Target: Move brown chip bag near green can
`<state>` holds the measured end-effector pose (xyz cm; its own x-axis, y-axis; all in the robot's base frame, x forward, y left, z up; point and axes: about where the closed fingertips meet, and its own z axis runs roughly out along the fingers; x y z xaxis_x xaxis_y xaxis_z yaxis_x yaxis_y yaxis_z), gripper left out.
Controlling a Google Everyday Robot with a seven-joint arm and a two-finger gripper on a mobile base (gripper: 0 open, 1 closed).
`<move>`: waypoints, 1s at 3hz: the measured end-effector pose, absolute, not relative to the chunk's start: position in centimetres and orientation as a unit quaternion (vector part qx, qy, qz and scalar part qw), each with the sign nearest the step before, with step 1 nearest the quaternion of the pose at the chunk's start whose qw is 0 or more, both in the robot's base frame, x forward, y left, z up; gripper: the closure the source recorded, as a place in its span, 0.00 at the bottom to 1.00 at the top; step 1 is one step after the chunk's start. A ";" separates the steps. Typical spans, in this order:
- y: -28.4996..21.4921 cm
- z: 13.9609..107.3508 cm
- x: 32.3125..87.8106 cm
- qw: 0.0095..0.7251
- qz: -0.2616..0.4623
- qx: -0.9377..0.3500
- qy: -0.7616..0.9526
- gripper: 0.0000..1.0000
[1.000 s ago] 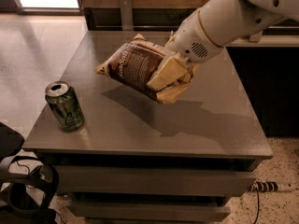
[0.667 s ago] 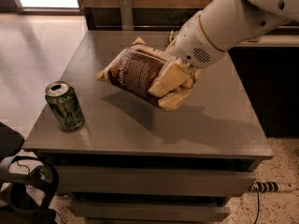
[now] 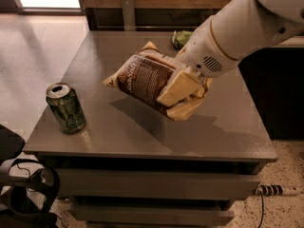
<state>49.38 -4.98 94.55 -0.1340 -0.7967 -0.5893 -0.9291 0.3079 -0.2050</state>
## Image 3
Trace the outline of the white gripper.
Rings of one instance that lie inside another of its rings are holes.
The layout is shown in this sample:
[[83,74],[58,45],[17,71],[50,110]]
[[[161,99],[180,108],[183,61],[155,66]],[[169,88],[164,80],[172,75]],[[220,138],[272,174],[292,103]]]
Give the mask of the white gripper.
[[[212,31],[212,19],[213,16],[209,17],[194,30],[177,55],[179,61],[208,78],[219,77],[235,69],[239,64],[239,60],[227,56],[219,47]],[[203,93],[204,88],[200,81],[182,70],[169,80],[158,96],[157,102],[171,107],[196,94],[201,97]]]

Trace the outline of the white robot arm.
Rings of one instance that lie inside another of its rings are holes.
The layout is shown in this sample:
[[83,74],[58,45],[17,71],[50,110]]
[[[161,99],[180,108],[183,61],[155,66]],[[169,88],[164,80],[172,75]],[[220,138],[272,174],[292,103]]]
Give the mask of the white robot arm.
[[248,55],[304,28],[304,0],[232,0],[194,30],[177,55],[192,83],[172,82],[158,97],[166,106],[199,91],[197,84],[235,68]]

